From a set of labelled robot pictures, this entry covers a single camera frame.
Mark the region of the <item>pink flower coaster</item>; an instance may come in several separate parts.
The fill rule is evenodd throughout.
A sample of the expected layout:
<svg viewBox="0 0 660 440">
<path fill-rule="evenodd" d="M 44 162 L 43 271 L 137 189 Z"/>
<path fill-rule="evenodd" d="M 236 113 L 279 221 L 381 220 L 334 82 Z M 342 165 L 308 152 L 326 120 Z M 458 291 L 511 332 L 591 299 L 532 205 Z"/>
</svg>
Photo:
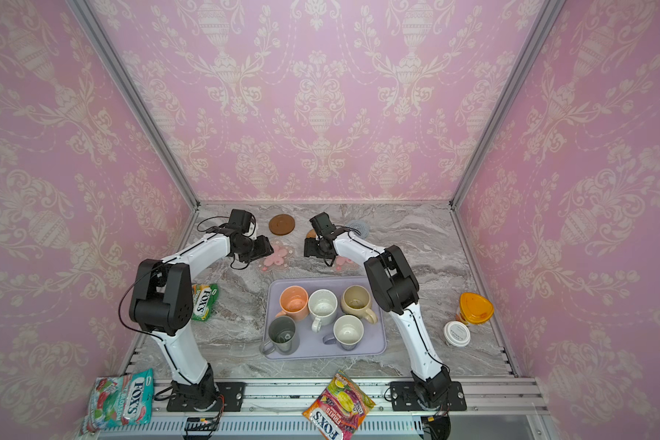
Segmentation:
<svg viewBox="0 0 660 440">
<path fill-rule="evenodd" d="M 355 271 L 359 266 L 349 258 L 337 257 L 334 261 L 334 268 L 337 272 Z"/>
<path fill-rule="evenodd" d="M 290 267 L 290 262 L 293 259 L 294 250 L 292 247 L 287 247 L 282 242 L 272 243 L 273 253 L 261 260 L 258 266 L 262 272 L 268 271 L 286 271 Z"/>
</svg>

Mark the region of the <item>brown wooden round coaster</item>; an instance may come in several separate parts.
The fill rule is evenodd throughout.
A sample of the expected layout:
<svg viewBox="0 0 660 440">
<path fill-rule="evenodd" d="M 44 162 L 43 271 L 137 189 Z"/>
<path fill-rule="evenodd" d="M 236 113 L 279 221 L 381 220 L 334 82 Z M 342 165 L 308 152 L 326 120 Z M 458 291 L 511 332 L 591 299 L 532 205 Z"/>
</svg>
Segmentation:
<svg viewBox="0 0 660 440">
<path fill-rule="evenodd" d="M 289 214 L 277 214 L 269 220 L 269 231 L 276 236 L 286 236 L 294 231 L 295 225 L 295 219 Z"/>
</svg>

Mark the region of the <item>beige yellow mug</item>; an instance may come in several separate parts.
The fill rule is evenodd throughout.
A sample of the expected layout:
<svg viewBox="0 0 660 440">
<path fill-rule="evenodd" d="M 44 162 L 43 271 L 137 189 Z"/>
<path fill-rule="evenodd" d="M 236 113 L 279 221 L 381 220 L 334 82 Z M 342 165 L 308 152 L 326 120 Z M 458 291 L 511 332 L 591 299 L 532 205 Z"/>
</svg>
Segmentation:
<svg viewBox="0 0 660 440">
<path fill-rule="evenodd" d="M 372 298 L 363 286 L 354 285 L 344 291 L 340 306 L 346 315 L 354 315 L 364 319 L 372 325 L 377 324 L 379 318 L 372 310 Z"/>
</svg>

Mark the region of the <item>light blue knitted coaster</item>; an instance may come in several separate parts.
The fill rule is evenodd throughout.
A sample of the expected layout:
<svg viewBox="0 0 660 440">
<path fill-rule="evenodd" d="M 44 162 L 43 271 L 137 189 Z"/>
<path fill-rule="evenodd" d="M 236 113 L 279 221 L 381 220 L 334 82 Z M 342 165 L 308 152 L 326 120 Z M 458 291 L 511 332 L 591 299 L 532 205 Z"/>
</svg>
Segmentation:
<svg viewBox="0 0 660 440">
<path fill-rule="evenodd" d="M 370 234 L 369 225 L 361 220 L 352 220 L 346 225 L 347 228 L 351 229 L 353 233 L 362 239 L 366 239 Z"/>
</svg>

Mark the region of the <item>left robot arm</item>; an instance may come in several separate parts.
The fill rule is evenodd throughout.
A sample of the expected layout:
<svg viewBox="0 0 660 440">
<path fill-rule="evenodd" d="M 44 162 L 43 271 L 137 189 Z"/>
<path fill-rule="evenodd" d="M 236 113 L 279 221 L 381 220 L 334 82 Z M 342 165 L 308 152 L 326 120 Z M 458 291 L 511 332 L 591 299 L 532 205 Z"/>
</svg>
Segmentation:
<svg viewBox="0 0 660 440">
<path fill-rule="evenodd" d="M 167 410 L 210 411 L 224 404 L 210 363 L 204 359 L 192 330 L 193 279 L 218 260 L 234 257 L 243 263 L 273 253 L 269 238 L 254 232 L 220 228 L 180 252 L 143 260 L 132 286 L 129 319 L 154 339 L 172 373 L 172 397 Z"/>
</svg>

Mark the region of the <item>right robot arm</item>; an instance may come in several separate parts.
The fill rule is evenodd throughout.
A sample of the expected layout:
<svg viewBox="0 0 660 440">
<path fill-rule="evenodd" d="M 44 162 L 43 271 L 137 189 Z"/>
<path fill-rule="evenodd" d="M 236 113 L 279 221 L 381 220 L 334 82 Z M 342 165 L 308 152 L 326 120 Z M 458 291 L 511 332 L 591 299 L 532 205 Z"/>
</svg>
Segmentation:
<svg viewBox="0 0 660 440">
<path fill-rule="evenodd" d="M 399 329 L 418 401 L 427 409 L 445 405 L 452 384 L 450 369 L 428 335 L 419 304 L 419 282 L 403 251 L 397 246 L 372 245 L 342 228 L 333 238 L 306 238 L 304 256 L 327 263 L 342 257 L 364 267 L 374 301 Z"/>
</svg>

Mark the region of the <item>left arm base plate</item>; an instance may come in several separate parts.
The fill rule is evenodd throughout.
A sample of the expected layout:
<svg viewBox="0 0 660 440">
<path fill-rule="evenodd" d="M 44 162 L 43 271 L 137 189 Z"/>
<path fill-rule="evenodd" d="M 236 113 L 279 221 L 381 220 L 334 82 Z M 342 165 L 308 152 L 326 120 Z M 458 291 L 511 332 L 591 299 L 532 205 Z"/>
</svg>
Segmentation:
<svg viewBox="0 0 660 440">
<path fill-rule="evenodd" d="M 212 412 L 239 413 L 245 399 L 246 383 L 242 381 L 223 381 L 216 383 L 217 391 L 212 398 L 196 400 L 175 394 L 169 399 L 166 410 L 169 413 Z"/>
</svg>

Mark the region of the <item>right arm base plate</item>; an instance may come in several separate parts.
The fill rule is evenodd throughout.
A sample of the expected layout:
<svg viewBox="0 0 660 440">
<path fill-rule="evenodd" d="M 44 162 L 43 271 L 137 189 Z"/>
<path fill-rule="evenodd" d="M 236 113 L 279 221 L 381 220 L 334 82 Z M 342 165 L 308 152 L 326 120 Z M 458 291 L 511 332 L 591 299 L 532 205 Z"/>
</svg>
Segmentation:
<svg viewBox="0 0 660 440">
<path fill-rule="evenodd" d="M 468 409 L 462 384 L 452 381 L 447 392 L 432 398 L 428 392 L 419 392 L 413 381 L 392 381 L 388 397 L 394 412 L 466 412 Z"/>
</svg>

